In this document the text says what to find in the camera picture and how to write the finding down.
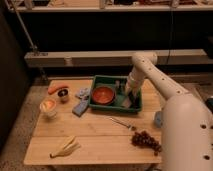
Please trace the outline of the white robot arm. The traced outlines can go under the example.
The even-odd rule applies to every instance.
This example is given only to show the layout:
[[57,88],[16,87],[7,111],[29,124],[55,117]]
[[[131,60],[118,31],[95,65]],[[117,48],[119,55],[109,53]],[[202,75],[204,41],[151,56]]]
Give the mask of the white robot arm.
[[156,67],[155,52],[132,55],[125,92],[138,92],[148,78],[166,102],[162,109],[162,170],[213,171],[213,114],[189,90]]

